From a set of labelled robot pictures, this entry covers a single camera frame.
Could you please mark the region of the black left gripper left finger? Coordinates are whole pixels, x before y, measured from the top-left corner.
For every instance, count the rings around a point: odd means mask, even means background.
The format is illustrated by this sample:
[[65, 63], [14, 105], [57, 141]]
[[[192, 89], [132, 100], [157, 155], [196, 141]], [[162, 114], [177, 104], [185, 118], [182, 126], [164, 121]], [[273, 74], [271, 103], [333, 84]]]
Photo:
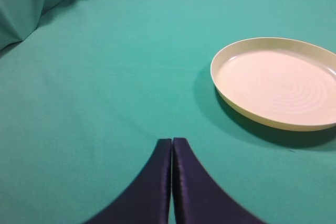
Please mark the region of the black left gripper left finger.
[[168, 223], [172, 140], [159, 139], [132, 183], [86, 223]]

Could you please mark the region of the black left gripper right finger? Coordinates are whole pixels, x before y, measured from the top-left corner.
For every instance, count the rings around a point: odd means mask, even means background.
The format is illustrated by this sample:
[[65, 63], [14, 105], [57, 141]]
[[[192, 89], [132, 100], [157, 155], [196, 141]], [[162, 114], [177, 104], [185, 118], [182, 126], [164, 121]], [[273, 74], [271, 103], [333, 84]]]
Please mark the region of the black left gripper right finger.
[[187, 139], [173, 139], [172, 162], [176, 223], [263, 223], [219, 187]]

